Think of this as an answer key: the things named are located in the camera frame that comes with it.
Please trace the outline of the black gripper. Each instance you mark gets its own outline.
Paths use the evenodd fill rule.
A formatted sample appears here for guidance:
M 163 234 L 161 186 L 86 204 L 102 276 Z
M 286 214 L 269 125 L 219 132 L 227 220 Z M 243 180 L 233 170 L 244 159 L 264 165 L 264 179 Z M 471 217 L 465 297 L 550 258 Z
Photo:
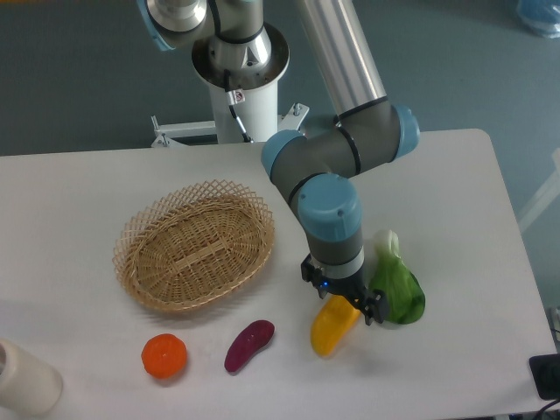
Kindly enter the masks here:
M 335 279 L 326 276 L 324 271 L 312 264 L 308 255 L 300 264 L 302 279 L 311 284 L 320 299 L 330 294 L 342 296 L 355 309 L 360 309 L 365 323 L 383 324 L 389 315 L 389 300 L 382 290 L 368 291 L 363 280 L 363 268 L 357 269 L 351 276 Z

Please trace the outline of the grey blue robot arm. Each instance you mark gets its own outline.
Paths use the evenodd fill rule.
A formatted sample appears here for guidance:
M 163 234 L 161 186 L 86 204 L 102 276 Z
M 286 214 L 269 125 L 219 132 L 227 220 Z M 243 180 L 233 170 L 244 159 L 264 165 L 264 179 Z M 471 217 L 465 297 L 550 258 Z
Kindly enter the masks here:
M 363 274 L 361 203 L 351 178 L 413 151 L 417 119 L 389 102 L 354 5 L 298 1 L 336 119 L 313 138 L 293 114 L 279 115 L 277 84 L 290 61 L 283 34 L 260 1 L 141 1 L 138 9 L 159 49 L 192 49 L 210 94 L 222 144 L 259 143 L 272 184 L 303 228 L 310 253 L 303 279 L 320 295 L 343 297 L 367 323 L 389 315 L 389 301 Z

